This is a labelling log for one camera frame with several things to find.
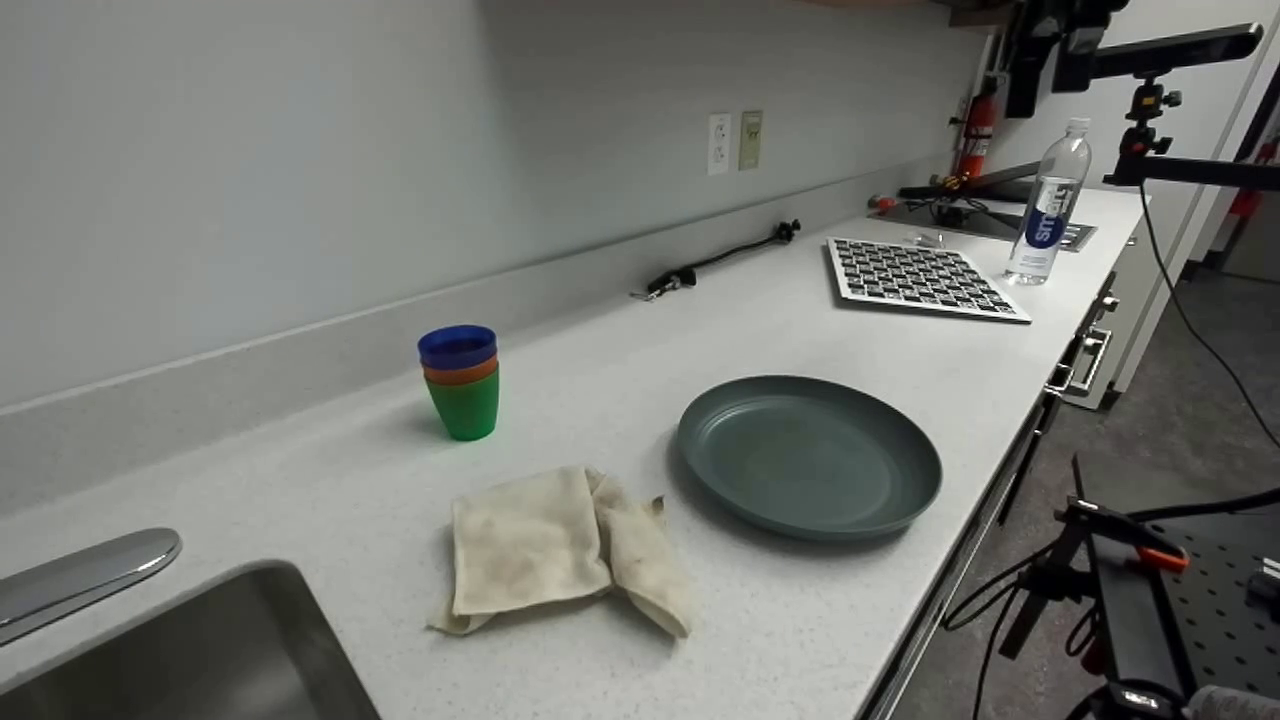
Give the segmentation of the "beige cloth towel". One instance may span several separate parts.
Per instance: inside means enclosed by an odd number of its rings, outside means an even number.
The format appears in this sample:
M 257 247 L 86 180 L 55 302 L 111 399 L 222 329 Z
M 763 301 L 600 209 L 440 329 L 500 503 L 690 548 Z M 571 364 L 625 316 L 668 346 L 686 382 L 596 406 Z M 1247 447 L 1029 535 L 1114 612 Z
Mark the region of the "beige cloth towel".
M 552 466 L 454 503 L 454 597 L 436 630 L 621 593 L 665 635 L 694 635 L 694 583 L 668 535 L 668 500 L 631 500 L 600 466 Z

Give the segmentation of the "orange plastic cup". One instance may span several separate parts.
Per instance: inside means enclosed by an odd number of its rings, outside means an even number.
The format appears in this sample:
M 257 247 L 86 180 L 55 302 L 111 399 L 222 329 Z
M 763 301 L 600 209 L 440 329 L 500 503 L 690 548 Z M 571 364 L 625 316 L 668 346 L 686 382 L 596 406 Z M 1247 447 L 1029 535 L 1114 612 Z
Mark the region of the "orange plastic cup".
M 428 378 L 428 382 L 446 382 L 446 389 L 482 382 L 482 378 L 490 378 L 490 376 L 498 376 L 498 371 L 500 371 L 500 359 L 498 359 L 498 355 L 490 355 L 490 359 L 482 359 L 482 364 L 465 364 L 465 369 L 428 369 L 428 364 L 424 364 L 424 378 Z

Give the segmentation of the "green plastic cup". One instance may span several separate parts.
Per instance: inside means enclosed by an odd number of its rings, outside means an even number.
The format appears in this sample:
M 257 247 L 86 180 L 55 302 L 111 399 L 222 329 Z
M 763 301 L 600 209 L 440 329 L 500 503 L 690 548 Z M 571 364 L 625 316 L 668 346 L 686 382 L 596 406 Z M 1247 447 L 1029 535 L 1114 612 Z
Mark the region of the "green plastic cup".
M 500 414 L 500 371 L 428 371 L 424 376 L 432 406 L 450 441 L 484 441 Z

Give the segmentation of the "dark green plate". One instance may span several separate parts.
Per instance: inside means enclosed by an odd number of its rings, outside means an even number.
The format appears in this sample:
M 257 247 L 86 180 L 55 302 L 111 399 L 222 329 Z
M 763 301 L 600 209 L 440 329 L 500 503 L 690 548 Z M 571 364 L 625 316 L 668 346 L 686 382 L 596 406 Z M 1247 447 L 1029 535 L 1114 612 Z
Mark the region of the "dark green plate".
M 899 406 L 813 376 L 701 393 L 673 460 L 733 516 L 813 542 L 884 542 L 935 500 L 943 465 Z

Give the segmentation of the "black clamp rod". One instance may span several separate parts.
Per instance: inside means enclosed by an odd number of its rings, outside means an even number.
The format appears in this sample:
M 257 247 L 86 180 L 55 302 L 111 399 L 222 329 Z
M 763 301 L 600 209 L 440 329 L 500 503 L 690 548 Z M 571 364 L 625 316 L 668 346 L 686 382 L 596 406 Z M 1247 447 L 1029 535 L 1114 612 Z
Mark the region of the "black clamp rod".
M 660 297 L 668 297 L 668 292 L 697 288 L 697 275 L 701 275 L 705 269 L 715 269 L 715 265 L 737 261 L 737 256 L 749 256 L 749 252 L 763 252 L 763 247 L 791 243 L 791 241 L 799 237 L 799 227 L 804 227 L 799 219 L 782 219 L 782 224 L 767 227 L 763 241 L 727 243 L 727 247 L 722 247 L 722 252 L 711 252 L 711 256 L 675 265 L 675 269 L 652 275 L 652 281 L 639 288 L 639 297 L 646 297 L 646 301 L 660 301 Z

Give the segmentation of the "blue plastic cup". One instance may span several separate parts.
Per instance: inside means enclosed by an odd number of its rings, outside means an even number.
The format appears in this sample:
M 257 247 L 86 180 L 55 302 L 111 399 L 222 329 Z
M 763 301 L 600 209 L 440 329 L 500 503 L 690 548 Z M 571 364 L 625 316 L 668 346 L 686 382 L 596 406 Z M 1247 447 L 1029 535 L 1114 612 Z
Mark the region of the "blue plastic cup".
M 424 369 L 472 369 L 498 355 L 498 332 L 484 323 L 450 323 L 417 339 Z

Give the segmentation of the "checkered calibration board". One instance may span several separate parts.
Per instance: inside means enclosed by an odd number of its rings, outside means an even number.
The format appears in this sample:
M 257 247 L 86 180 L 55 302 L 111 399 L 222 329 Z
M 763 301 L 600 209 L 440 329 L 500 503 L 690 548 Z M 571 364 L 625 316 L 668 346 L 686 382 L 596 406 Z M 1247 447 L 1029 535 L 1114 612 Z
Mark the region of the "checkered calibration board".
M 836 297 L 850 302 L 996 323 L 1029 321 L 1029 313 L 955 247 L 831 241 L 829 269 Z

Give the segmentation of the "red fire extinguisher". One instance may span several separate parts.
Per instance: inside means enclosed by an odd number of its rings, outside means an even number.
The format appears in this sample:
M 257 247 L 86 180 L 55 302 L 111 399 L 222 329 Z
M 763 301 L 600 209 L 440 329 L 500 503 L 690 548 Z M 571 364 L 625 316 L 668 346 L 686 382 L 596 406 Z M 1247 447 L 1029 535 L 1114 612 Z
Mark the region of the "red fire extinguisher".
M 1002 122 L 1002 78 L 985 74 L 976 94 L 970 101 L 970 111 L 959 116 L 959 142 L 955 142 L 955 180 L 980 180 L 985 158 L 992 150 Z

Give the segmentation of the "clear water bottle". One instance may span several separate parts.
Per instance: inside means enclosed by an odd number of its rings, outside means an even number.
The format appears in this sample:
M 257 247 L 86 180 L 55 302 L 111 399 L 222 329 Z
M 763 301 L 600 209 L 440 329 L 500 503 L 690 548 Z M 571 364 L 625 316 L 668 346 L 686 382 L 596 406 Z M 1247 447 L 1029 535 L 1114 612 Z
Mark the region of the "clear water bottle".
M 1056 252 L 1066 243 L 1074 209 L 1088 180 L 1094 142 L 1082 122 L 1069 122 L 1060 140 L 1037 165 L 1037 183 L 1024 205 L 1024 233 L 1012 247 L 1008 275 L 1021 288 L 1045 283 L 1054 275 Z

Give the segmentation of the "stainless steel sink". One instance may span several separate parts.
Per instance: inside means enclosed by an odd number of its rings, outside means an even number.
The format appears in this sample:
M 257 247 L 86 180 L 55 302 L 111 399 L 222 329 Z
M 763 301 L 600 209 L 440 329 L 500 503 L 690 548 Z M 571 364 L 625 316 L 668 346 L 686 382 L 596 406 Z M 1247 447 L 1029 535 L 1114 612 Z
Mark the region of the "stainless steel sink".
M 381 720 L 292 563 L 257 563 L 0 692 L 0 720 Z

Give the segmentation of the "black tripod stand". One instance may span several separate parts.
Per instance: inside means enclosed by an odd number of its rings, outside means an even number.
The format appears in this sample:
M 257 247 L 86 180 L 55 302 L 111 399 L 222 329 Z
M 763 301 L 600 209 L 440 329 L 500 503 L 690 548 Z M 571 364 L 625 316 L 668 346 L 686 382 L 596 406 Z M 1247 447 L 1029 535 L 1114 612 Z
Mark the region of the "black tripod stand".
M 1277 493 L 1158 503 L 1074 478 L 1060 533 L 953 602 L 943 628 L 996 612 L 987 668 L 1017 659 L 1054 602 L 1082 602 L 1066 653 L 1098 687 L 1069 720 L 1280 720 Z

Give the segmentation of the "chrome faucet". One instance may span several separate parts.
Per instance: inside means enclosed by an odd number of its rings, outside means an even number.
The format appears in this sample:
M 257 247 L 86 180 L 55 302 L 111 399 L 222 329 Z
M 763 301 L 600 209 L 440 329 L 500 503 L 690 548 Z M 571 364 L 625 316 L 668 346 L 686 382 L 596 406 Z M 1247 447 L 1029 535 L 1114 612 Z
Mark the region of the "chrome faucet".
M 162 575 L 181 552 L 178 526 L 141 526 L 4 575 L 0 646 Z

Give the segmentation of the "white light switch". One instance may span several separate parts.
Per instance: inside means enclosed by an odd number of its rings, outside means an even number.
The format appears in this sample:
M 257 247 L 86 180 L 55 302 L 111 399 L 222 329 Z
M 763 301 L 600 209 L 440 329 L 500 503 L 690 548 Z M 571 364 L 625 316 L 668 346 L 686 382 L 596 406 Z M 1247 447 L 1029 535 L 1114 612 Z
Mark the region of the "white light switch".
M 733 116 L 715 111 L 710 116 L 710 177 L 733 171 Z

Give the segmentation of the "wall power outlet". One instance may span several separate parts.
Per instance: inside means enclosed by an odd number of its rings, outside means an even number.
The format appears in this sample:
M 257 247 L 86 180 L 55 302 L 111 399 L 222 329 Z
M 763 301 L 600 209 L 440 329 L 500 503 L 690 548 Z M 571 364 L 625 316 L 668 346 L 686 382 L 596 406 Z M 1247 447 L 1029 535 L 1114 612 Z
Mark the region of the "wall power outlet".
M 749 111 L 739 111 L 739 156 L 737 156 L 737 168 L 739 171 L 756 171 L 761 168 L 761 150 L 763 150 L 763 109 L 749 109 Z

